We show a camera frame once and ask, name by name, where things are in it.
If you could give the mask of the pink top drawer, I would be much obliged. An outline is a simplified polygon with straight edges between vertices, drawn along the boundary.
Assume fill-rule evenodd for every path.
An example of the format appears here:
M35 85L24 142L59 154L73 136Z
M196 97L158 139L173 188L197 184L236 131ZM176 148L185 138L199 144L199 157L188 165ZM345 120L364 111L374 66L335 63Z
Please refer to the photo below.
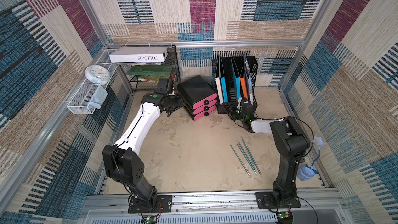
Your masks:
M201 107L201 106L203 106L205 104L207 105L210 101L217 100L217 97L218 97L218 94L213 93L212 95L210 95L210 96L208 96L208 97L206 97L206 98L204 98L202 100L199 100L198 102L194 103L192 108L195 110L195 109L197 109L197 108L199 108L199 107Z

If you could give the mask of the black drawer cabinet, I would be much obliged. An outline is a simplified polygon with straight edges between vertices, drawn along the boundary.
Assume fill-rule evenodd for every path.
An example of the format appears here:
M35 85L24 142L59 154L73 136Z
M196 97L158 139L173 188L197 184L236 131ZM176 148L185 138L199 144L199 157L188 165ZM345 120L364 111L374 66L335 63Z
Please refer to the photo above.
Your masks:
M213 93L213 87L202 77L193 77L177 86L177 91L181 94L186 103L186 107L193 114L193 104L202 100Z

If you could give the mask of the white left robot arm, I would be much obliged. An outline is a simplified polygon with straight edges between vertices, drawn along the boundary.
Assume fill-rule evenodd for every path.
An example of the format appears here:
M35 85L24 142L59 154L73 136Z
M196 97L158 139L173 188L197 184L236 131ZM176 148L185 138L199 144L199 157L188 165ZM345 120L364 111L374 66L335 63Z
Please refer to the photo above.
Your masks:
M175 95L173 89L173 80L160 79L155 91L142 98L138 112L125 133L114 145L106 145L102 151L106 176L123 184L129 193L129 205L147 213L157 211L160 204L156 187L144 176L145 165L139 153L159 116L163 112L170 116L184 106L181 96Z

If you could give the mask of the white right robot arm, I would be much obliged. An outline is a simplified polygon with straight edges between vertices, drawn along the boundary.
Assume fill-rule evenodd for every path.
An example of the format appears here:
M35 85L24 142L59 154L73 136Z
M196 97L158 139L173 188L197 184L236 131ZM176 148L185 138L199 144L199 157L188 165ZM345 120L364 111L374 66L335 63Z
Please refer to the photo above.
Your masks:
M255 106L245 98L240 102L223 103L221 108L231 120L240 121L246 131L271 134L280 154L279 171L272 191L260 191L255 194L258 208L268 209L273 213L279 208L300 208L296 177L299 161L306 156L311 142L297 123L298 119L291 116L279 119L258 118Z

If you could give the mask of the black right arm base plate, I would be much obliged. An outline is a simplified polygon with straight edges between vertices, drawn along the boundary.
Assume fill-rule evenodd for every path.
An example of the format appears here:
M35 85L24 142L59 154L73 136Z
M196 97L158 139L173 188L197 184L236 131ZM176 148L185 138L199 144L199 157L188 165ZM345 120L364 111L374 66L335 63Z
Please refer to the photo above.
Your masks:
M300 208L301 203L294 192L260 191L255 193L259 209Z

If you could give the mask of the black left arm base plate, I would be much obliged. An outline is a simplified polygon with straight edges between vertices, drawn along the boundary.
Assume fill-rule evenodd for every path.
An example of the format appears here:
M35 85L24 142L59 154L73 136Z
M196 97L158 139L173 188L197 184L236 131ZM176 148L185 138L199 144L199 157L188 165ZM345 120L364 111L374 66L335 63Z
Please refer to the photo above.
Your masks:
M127 212L129 214L169 213L172 210L172 203L172 195L156 195L148 201L131 195L128 199L129 208Z

